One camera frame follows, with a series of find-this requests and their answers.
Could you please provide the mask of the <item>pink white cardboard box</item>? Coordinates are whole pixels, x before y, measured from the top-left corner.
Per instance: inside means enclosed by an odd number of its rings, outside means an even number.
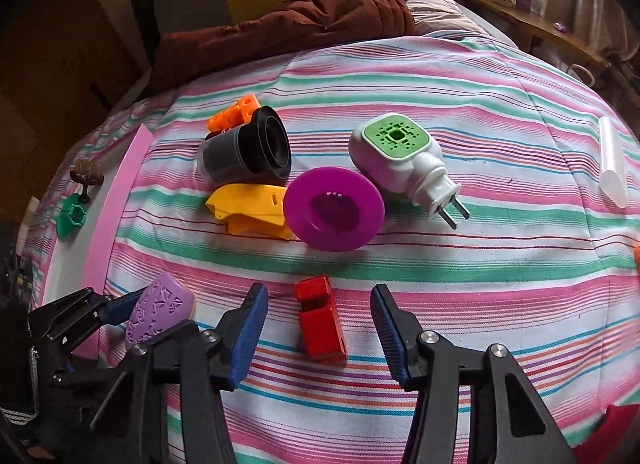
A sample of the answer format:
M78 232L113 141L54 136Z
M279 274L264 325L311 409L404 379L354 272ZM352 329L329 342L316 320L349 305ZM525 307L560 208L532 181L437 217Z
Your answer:
M85 224L68 239L54 244L43 279L43 305L82 288L105 292L120 218L152 141L152 132L140 125L100 157L103 184L90 191Z

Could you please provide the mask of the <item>striped pink green bedspread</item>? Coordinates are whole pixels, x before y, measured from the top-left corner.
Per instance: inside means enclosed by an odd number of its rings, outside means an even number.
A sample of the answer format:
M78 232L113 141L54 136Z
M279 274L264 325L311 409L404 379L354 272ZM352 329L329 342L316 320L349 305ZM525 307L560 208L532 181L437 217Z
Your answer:
M471 217L451 229L390 201L378 235L350 253L229 236L196 167L205 122L244 94L275 109L292 172L349 167L348 140L405 114L437 140ZM599 118L622 143L629 204L601 190ZM117 228L105 293L168 272L202 328L260 281L267 321L248 377L224 395L242 463L397 463L415 394L390 376L370 315L379 283L451 343L506 345L571 446L611 406L639 400L639 143L594 91L502 42L457 32L286 54L209 74L109 117L73 150L103 154L153 134ZM307 357L294 286L327 276L347 358Z

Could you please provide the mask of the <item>black grey filter cup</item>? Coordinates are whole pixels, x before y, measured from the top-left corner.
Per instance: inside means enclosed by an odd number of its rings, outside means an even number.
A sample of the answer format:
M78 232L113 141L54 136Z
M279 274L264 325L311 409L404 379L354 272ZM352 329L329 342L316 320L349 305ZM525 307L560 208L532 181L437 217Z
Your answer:
M279 114L271 106L261 106L248 123L204 140L196 166L215 187L238 182L284 184L292 155Z

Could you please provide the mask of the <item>translucent white plastic tube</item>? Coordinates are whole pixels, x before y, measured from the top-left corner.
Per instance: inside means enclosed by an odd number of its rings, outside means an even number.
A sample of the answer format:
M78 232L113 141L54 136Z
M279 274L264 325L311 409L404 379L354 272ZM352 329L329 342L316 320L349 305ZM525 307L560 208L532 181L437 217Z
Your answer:
M629 198L624 151L620 134L606 115L599 118L599 134L600 188L618 208L626 208Z

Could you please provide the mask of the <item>orange plastic connector block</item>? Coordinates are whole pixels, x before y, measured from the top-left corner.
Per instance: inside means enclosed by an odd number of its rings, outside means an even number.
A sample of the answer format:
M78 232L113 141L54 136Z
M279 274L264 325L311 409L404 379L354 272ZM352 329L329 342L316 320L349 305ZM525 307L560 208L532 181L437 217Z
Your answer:
M209 117L206 128L210 134L218 134L228 129L248 123L253 113L260 107L254 94L248 94L236 100L227 109L221 110Z

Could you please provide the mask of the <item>white green plug-in diffuser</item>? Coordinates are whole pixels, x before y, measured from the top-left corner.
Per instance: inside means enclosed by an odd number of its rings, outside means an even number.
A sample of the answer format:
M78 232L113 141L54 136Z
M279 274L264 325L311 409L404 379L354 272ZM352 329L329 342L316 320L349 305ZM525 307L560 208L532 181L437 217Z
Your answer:
M410 117L389 112L371 118L354 129L348 150L378 188L408 198L427 216L440 216L451 229L458 224L448 213L450 206L464 219L471 217L459 201L461 186L450 178L439 143Z

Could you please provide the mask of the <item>brown peg board toy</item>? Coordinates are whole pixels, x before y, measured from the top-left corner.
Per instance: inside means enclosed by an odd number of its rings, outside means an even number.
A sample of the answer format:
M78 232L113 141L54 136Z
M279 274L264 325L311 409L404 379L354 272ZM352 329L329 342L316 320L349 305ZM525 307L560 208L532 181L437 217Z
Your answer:
M91 198L88 195L89 188L103 184L102 167L98 161L78 158L74 167L70 170L70 179L81 186L78 202L80 204L88 204L91 202Z

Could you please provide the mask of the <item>yellow plastic casing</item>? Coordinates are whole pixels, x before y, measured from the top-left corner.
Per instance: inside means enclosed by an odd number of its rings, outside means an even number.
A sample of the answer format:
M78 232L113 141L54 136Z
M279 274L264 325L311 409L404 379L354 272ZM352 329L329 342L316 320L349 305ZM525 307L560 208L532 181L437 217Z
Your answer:
M205 205L214 218L227 225L230 236L257 233L288 241L292 231L283 213L286 187L272 184L225 184Z

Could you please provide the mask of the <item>wooden side shelf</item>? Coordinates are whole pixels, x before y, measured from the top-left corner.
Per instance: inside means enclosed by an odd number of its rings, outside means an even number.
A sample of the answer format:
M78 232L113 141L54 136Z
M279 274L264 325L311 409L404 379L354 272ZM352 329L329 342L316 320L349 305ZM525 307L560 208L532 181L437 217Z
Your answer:
M568 50L585 64L593 66L597 72L606 72L611 63L596 52L590 50L580 39L570 33L560 32L554 24L533 13L526 13L520 9L506 7L496 4L492 0L462 0L465 5L469 5L477 10L491 12L519 28L522 33L528 36L526 50L532 51L535 42L552 42L559 48Z

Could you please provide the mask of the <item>purple oval perforated case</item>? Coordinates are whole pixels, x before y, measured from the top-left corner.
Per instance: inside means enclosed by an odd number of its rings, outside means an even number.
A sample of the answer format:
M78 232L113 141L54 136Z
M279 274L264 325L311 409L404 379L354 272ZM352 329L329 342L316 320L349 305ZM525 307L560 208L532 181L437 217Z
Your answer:
M130 314L125 333L129 350L160 335L183 320L188 320L195 307L194 294L168 272L149 284Z

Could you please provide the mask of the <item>green plastic flanged piece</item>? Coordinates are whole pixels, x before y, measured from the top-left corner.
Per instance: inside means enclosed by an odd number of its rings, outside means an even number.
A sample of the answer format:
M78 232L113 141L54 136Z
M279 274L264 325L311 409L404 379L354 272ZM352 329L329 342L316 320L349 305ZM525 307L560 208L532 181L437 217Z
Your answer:
M87 210L80 202L80 194L72 193L68 196L56 220L56 233L61 240L68 238L76 229L85 224Z

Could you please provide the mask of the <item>magenta plastic funnel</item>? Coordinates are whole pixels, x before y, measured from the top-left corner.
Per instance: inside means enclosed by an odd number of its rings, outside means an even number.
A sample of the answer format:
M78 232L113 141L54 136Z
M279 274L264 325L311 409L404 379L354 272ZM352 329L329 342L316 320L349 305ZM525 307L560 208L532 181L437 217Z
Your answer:
M292 232L310 247L351 252L378 234L385 205L375 185L359 172L319 167L291 182L283 213Z

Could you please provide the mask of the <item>red plastic clip block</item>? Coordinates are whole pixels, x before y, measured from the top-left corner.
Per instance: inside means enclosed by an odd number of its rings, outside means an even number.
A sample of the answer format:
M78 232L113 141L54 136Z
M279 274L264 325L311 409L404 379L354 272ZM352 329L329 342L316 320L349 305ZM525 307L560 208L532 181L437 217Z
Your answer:
M298 323L307 357L326 363L345 361L344 335L329 278L301 280L294 294L300 305Z

